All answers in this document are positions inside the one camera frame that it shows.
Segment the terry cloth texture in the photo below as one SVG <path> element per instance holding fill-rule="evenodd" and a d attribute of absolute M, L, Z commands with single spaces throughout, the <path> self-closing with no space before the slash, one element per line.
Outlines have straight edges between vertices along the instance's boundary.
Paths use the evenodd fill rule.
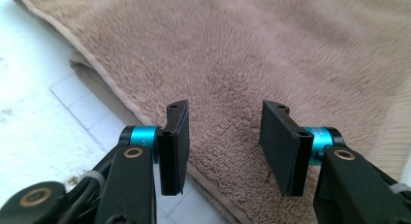
<path fill-rule="evenodd" d="M 16 1 L 143 124 L 164 125 L 166 105 L 190 101 L 188 175 L 233 223 L 316 222 L 318 169 L 303 197 L 281 197 L 258 145 L 264 99 L 290 107 L 301 126 L 336 127 L 400 177 L 411 142 L 411 0 Z"/>

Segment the brown towel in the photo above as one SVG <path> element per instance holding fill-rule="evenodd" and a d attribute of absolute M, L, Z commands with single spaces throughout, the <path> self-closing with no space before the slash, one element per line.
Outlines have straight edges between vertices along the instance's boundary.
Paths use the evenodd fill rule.
<path fill-rule="evenodd" d="M 336 127 L 400 176 L 411 142 L 411 0 L 20 1 L 144 124 L 164 124 L 164 107 L 189 99 L 188 174 L 232 222 L 316 220 L 318 169 L 302 198 L 278 192 L 258 146 L 263 99 L 289 106 L 299 125 Z"/>

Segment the white surface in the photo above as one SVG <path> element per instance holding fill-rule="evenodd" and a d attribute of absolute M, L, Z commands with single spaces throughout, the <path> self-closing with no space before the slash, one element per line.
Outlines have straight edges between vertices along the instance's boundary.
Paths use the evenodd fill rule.
<path fill-rule="evenodd" d="M 12 0 L 0 0 L 0 207 L 37 182 L 70 185 L 126 125 L 69 67 L 72 50 Z M 154 174 L 158 223 L 227 222 L 190 182 L 184 195 L 161 196 L 158 166 Z"/>

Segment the clamp jaw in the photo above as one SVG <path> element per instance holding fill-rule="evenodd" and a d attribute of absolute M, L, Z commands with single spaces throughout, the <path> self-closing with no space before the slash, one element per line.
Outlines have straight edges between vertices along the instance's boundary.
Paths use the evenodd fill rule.
<path fill-rule="evenodd" d="M 156 223 L 153 162 L 162 194 L 182 193 L 189 154 L 188 101 L 167 106 L 167 125 L 127 126 L 118 144 L 69 193 L 49 181 L 0 209 L 0 223 Z"/>
<path fill-rule="evenodd" d="M 308 165 L 321 165 L 313 204 L 320 224 L 411 223 L 409 191 L 393 192 L 397 182 L 349 148 L 336 129 L 300 127 L 289 113 L 263 102 L 260 144 L 283 196 L 302 196 Z"/>

